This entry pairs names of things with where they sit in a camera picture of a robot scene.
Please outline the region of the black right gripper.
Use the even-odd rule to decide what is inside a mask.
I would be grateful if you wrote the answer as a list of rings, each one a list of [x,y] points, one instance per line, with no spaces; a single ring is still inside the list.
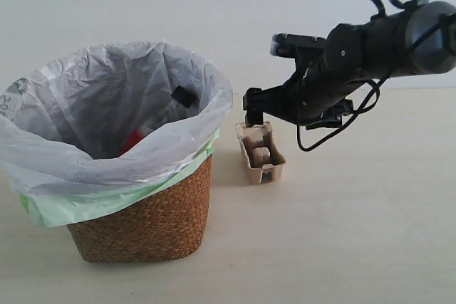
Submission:
[[[242,98],[245,125],[263,125],[264,113],[300,126],[324,121],[328,110],[378,77],[370,56],[371,27],[339,24],[320,56],[295,59],[296,70],[283,85],[249,88]]]

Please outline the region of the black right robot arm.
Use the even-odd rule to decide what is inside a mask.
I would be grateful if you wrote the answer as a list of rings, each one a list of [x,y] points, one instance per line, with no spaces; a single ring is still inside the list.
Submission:
[[[296,70],[282,85],[248,89],[246,125],[260,125],[269,114],[308,130],[339,128],[355,112],[348,95],[368,81],[451,71],[454,16],[447,2],[416,0],[363,25],[340,23],[326,38],[275,34],[270,53],[293,58]]]

